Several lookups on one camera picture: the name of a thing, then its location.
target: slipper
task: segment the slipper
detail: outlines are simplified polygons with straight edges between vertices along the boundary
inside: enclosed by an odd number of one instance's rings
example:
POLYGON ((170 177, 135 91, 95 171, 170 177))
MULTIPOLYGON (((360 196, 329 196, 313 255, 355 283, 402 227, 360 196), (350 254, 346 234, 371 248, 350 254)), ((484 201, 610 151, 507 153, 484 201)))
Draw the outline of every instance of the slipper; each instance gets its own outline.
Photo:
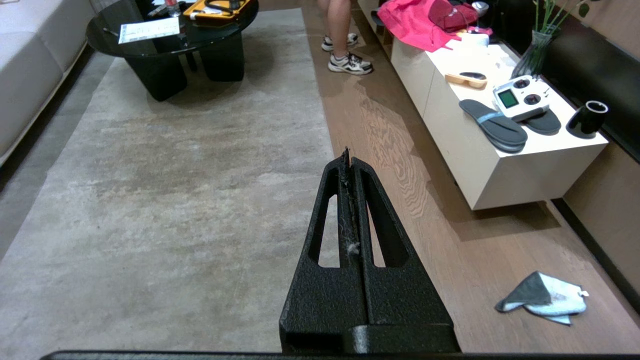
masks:
POLYGON ((378 10, 380 10, 380 8, 371 10, 371 20, 373 20, 373 22, 378 26, 384 26, 385 23, 382 22, 382 19, 378 16, 378 10))
POLYGON ((522 121, 531 131, 534 131, 542 135, 554 135, 562 127, 560 120, 553 111, 547 110, 547 112, 531 117, 522 121))
POLYGON ((524 148, 528 139, 526 131, 502 113, 475 100, 462 100, 458 104, 476 120, 487 139, 498 150, 518 152, 524 148))

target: round glass coffee table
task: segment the round glass coffee table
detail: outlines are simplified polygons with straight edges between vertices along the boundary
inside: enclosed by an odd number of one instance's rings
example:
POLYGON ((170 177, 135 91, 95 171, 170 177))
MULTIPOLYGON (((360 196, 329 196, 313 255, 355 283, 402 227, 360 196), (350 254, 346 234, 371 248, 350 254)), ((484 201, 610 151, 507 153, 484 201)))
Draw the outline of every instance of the round glass coffee table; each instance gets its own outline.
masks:
POLYGON ((125 58, 151 96, 163 101, 187 86, 187 78, 180 64, 186 55, 192 71, 196 71, 193 52, 198 51, 207 77, 212 81, 240 81, 244 77, 242 30, 258 14, 258 0, 251 0, 234 22, 213 28, 197 26, 181 15, 180 33, 118 44, 120 25, 162 18, 149 18, 156 8, 151 0, 119 0, 98 13, 87 25, 86 37, 95 50, 125 58))

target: paper document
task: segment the paper document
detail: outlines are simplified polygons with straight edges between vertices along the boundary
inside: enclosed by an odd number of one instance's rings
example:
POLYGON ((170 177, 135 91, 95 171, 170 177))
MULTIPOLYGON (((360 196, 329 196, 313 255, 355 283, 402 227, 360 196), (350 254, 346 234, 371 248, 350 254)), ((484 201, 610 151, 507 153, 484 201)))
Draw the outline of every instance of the paper document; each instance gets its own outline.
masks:
POLYGON ((161 38, 180 33, 180 22, 177 17, 168 19, 137 22, 135 24, 120 25, 120 39, 118 44, 161 38))

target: black cup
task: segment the black cup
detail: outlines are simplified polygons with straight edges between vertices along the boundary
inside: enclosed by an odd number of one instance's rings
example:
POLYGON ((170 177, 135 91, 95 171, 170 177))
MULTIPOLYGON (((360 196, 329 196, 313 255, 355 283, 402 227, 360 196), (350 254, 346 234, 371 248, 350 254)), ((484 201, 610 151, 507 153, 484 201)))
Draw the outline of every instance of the black cup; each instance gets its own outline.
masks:
POLYGON ((609 107, 600 101, 590 100, 573 114, 566 125, 566 130, 571 135, 591 139, 604 124, 609 107))

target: black table leg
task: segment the black table leg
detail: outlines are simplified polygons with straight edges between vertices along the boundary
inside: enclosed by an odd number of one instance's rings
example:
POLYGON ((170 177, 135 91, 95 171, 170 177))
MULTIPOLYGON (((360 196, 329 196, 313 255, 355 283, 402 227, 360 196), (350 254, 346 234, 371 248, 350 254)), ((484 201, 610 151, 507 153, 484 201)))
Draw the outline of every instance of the black table leg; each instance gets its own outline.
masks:
POLYGON ((201 49, 200 57, 212 81, 241 81, 244 77, 242 34, 201 49))
POLYGON ((187 77, 178 56, 125 60, 155 100, 167 100, 187 87, 187 77))
POLYGON ((196 72, 198 70, 198 65, 196 65, 196 58, 193 57, 193 53, 186 53, 184 56, 187 58, 187 64, 189 64, 189 69, 191 71, 196 72))

